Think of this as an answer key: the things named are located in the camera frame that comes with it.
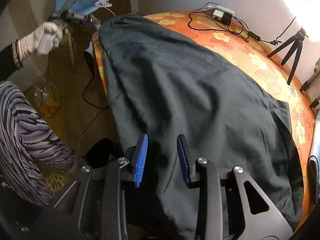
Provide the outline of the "left gloved hand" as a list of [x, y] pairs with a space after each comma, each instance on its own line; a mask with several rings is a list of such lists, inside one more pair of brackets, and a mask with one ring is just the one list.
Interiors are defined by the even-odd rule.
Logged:
[[35, 31], [18, 41], [20, 60], [23, 61], [33, 52], [48, 55], [52, 49], [59, 47], [59, 43], [67, 34], [68, 24], [64, 20], [43, 22]]

